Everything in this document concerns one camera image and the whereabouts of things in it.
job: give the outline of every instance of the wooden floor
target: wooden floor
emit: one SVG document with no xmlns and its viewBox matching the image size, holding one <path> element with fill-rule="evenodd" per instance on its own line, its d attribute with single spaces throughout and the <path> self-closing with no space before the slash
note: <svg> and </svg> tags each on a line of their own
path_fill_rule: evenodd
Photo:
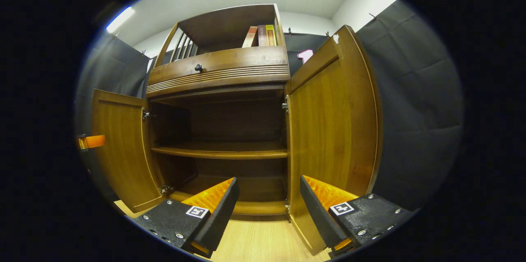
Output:
<svg viewBox="0 0 526 262">
<path fill-rule="evenodd" d="M 286 216 L 234 217 L 229 221 L 214 262 L 322 262 L 330 249 L 312 256 Z"/>
</svg>

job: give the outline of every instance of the cabinet door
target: cabinet door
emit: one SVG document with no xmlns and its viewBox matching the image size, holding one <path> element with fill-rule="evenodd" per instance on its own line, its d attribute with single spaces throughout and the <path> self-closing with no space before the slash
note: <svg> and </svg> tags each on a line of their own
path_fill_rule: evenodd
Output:
<svg viewBox="0 0 526 262">
<path fill-rule="evenodd" d="M 163 200 L 161 179 L 152 162 L 148 118 L 143 120 L 145 99 L 95 90 L 92 134 L 106 137 L 95 149 L 100 167 L 116 195 L 137 213 Z"/>
<path fill-rule="evenodd" d="M 382 123 L 376 80 L 361 43 L 340 28 L 293 75 L 288 100 L 291 223 L 312 254 L 325 248 L 299 191 L 302 174 L 358 196 L 378 171 Z"/>
</svg>

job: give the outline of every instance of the wooden cabinet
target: wooden cabinet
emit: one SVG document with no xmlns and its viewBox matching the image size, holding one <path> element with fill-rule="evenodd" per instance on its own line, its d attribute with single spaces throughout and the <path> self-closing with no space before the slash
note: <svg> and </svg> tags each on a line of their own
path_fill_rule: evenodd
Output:
<svg viewBox="0 0 526 262">
<path fill-rule="evenodd" d="M 246 34 L 249 26 L 272 19 L 281 32 L 276 6 L 263 9 L 266 18 L 244 19 L 242 28 L 230 31 Z M 258 14 L 247 7 L 239 14 L 218 12 L 223 19 L 226 13 Z M 371 191 L 379 166 L 380 99 L 356 35 L 340 28 L 289 80 L 280 36 L 278 46 L 232 48 L 204 41 L 206 24 L 190 22 L 180 26 L 195 45 L 202 41 L 204 53 L 167 65 L 159 56 L 147 99 L 95 92 L 93 135 L 106 136 L 97 155 L 110 185 L 137 212 L 236 176 L 235 214 L 288 214 L 309 251 L 321 251 L 325 244 L 300 196 L 300 176 L 361 196 Z M 228 32 L 223 27 L 218 33 Z M 243 37 L 232 38 L 242 43 Z M 203 72 L 192 71 L 196 64 Z M 150 114 L 143 118 L 143 112 Z"/>
</svg>

